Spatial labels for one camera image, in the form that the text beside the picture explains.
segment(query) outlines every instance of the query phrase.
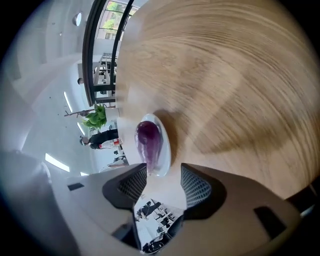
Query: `light fixture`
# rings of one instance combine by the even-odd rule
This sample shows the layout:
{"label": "light fixture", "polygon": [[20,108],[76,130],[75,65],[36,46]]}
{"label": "light fixture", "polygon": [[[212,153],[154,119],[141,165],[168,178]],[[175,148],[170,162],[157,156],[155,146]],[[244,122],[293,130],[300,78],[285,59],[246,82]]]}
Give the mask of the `light fixture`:
{"label": "light fixture", "polygon": [[78,14],[76,14],[73,19],[72,19],[72,23],[74,25],[76,25],[77,27],[80,26],[80,23],[81,23],[81,18],[82,18],[82,14],[81,12],[79,12]]}
{"label": "light fixture", "polygon": [[76,124],[78,125],[78,127],[79,127],[80,131],[82,132],[83,136],[85,136],[85,132],[84,132],[84,130],[82,130],[80,124],[78,122]]}
{"label": "light fixture", "polygon": [[63,94],[64,94],[65,101],[66,101],[66,103],[68,104],[68,107],[69,107],[69,109],[70,109],[70,112],[72,113],[72,108],[71,108],[71,106],[70,106],[70,103],[69,103],[67,94],[66,94],[66,92],[64,92]]}
{"label": "light fixture", "polygon": [[53,158],[51,155],[49,154],[45,154],[45,160],[47,162],[49,162],[50,164],[62,169],[62,170],[65,170],[66,172],[70,172],[69,170],[69,166],[66,166],[65,164],[63,164],[62,162],[59,162],[57,159]]}

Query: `purple eggplant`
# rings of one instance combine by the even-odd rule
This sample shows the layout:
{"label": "purple eggplant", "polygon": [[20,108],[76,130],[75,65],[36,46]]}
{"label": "purple eggplant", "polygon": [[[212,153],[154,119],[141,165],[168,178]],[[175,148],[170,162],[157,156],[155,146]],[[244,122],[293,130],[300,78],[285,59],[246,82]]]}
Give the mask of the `purple eggplant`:
{"label": "purple eggplant", "polygon": [[141,160],[146,163],[146,170],[150,174],[157,165],[161,150],[159,129],[151,121],[142,121],[136,127],[134,139]]}

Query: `table top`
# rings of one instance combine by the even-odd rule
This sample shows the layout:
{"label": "table top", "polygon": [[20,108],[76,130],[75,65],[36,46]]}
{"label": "table top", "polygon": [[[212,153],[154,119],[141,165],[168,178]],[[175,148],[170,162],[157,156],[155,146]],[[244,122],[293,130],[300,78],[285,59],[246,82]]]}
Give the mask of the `table top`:
{"label": "table top", "polygon": [[[319,66],[302,30],[268,0],[150,0],[130,19],[118,57],[119,134],[160,118],[169,173],[149,197],[185,208],[180,164],[252,178],[287,198],[319,175]],[[172,192],[169,186],[177,189]]]}

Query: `white plate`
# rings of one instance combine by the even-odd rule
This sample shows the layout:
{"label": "white plate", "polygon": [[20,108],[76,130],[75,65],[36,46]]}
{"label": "white plate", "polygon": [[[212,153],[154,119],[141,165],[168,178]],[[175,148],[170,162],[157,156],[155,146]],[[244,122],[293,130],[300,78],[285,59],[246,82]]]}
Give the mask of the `white plate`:
{"label": "white plate", "polygon": [[153,174],[163,177],[167,174],[171,166],[171,149],[170,149],[170,142],[168,138],[167,131],[160,121],[158,117],[154,114],[146,114],[141,122],[143,121],[150,121],[155,123],[155,125],[159,128],[161,134],[161,150],[158,158],[158,162],[153,170]]}

